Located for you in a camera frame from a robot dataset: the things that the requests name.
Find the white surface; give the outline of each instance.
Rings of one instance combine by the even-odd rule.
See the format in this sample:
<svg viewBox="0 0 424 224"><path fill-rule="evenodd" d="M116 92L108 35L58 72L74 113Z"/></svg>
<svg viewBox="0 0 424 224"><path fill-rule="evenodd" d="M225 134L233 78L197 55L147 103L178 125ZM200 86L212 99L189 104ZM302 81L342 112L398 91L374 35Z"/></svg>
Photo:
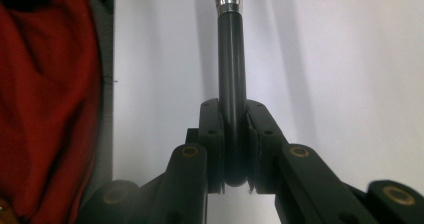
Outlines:
<svg viewBox="0 0 424 224"><path fill-rule="evenodd" d="M248 98L292 143L366 190L424 194L424 0L243 0ZM116 0L114 177L142 185L218 97L214 0ZM208 223L279 223L246 186L209 197Z"/></svg>

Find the gray fabric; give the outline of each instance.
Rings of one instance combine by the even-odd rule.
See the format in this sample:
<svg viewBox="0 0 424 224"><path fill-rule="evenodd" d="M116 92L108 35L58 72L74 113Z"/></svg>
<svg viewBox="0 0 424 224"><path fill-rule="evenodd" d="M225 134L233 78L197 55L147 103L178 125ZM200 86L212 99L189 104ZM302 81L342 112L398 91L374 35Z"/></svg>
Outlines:
<svg viewBox="0 0 424 224"><path fill-rule="evenodd" d="M102 65L102 93L98 137L94 153L95 166L85 189L81 207L98 188L112 180L114 0L91 0L91 7L96 23Z"/></svg>

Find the red garment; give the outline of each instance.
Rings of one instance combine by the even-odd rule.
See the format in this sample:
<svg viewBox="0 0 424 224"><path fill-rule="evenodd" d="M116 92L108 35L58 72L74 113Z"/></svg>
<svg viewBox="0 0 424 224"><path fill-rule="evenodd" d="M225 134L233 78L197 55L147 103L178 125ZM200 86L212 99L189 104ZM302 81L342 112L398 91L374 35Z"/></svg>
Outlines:
<svg viewBox="0 0 424 224"><path fill-rule="evenodd" d="M100 65L89 0L0 3L0 196L30 223L73 223L91 174Z"/></svg>

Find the red cloth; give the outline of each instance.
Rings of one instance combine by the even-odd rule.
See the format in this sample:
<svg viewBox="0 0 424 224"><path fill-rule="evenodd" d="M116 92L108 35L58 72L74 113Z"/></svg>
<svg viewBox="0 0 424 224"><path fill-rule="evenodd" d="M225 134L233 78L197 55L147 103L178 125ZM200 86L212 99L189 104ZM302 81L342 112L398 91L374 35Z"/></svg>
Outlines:
<svg viewBox="0 0 424 224"><path fill-rule="evenodd" d="M91 172L100 65L89 0L0 3L0 196L30 223L73 223Z"/></svg>

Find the red fabric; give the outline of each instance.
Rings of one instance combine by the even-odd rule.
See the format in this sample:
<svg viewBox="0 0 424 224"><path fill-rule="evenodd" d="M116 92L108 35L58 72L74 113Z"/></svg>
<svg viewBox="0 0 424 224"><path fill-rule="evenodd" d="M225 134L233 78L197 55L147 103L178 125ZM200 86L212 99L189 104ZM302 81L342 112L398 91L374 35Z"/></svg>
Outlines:
<svg viewBox="0 0 424 224"><path fill-rule="evenodd" d="M73 223L91 172L100 66L89 0L0 3L0 196L30 223Z"/></svg>

